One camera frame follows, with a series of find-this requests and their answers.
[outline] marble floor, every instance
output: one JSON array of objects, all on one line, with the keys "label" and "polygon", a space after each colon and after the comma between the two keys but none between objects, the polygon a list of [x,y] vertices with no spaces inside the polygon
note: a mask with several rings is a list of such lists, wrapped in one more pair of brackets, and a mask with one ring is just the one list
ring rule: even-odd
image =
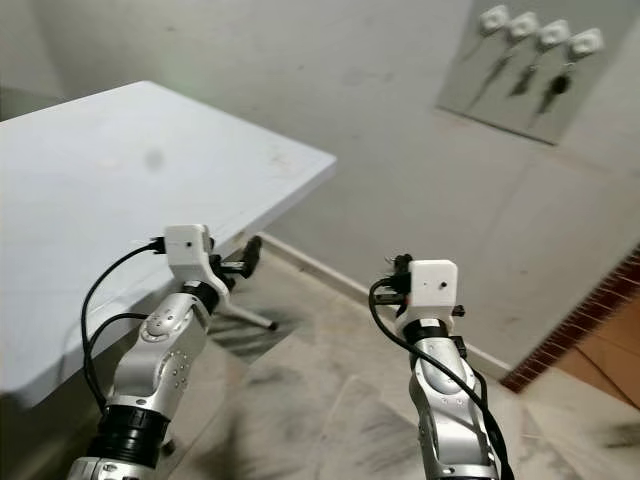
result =
[{"label": "marble floor", "polygon": [[[219,319],[172,422],[161,477],[424,479],[407,355],[368,310],[265,252],[234,291],[281,323]],[[516,478],[640,478],[640,413],[557,370],[489,401]]]}]

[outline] baseboard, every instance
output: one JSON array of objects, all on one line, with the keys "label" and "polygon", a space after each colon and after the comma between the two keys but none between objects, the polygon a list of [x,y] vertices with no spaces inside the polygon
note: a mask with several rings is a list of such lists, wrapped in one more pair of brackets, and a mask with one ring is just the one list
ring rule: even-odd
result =
[{"label": "baseboard", "polygon": [[[315,258],[302,253],[300,250],[278,240],[268,233],[261,232],[260,236],[262,237],[264,248],[269,252],[277,255],[292,265],[295,265],[301,271],[314,276],[324,284],[338,290],[352,300],[361,303],[362,305],[366,305],[368,303],[369,290],[364,285],[341,274],[328,265],[319,262]],[[390,308],[386,309],[386,311],[383,310],[383,315],[387,318],[391,318],[392,310]],[[474,347],[473,345],[467,344],[467,353],[467,360],[473,368],[486,373],[495,380],[500,380],[511,371],[511,367],[508,364],[498,360],[479,348]]]}]

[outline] robotic arm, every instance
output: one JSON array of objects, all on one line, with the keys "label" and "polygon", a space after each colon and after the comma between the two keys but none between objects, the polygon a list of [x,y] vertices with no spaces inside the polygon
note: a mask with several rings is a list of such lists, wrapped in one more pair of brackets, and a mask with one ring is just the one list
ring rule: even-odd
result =
[{"label": "robotic arm", "polygon": [[182,288],[143,321],[135,345],[117,366],[98,434],[87,456],[73,463],[68,478],[153,478],[167,427],[187,388],[191,365],[204,348],[214,309],[266,329],[277,328],[229,300],[234,281],[225,274],[247,277],[253,272],[260,245],[250,245],[247,261],[224,264],[211,255],[213,241],[205,226],[179,225],[165,230],[169,267]]},{"label": "robotic arm", "polygon": [[[469,395],[475,390],[477,375],[465,360],[462,337],[450,335],[453,316],[464,315],[464,308],[456,306],[457,266],[449,260],[413,261],[409,255],[397,257],[394,263],[394,275],[374,284],[369,303],[383,333],[412,353],[409,392],[419,413],[418,438],[427,479],[499,478],[489,438],[504,454],[500,458],[503,480],[512,479],[502,436],[486,398],[480,400],[484,402],[481,414]],[[377,295],[376,289],[382,286],[392,293]],[[396,335],[381,325],[375,307],[394,304],[400,305]],[[485,421],[497,429],[494,435],[488,435]]]}]

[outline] gray wall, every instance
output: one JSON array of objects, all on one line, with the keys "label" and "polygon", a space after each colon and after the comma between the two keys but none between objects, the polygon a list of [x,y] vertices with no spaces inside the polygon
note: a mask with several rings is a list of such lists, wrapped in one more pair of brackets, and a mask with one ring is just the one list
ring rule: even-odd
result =
[{"label": "gray wall", "polygon": [[154,80],[336,154],[271,231],[362,283],[385,255],[452,258],[460,331],[505,362],[640,238],[637,25],[554,148],[434,109],[469,1],[32,0],[22,26],[16,5],[11,86]]}]

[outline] white table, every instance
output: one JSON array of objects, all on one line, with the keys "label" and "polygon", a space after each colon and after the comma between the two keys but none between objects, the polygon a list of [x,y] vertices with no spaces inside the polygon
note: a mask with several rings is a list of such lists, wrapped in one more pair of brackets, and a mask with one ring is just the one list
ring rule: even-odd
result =
[{"label": "white table", "polygon": [[[115,259],[181,223],[208,225],[228,255],[335,166],[150,82],[0,123],[0,162],[0,386],[27,407],[79,369],[81,302]],[[164,256],[123,265],[96,293],[89,330],[170,278]],[[107,329],[102,347],[128,328]]]}]

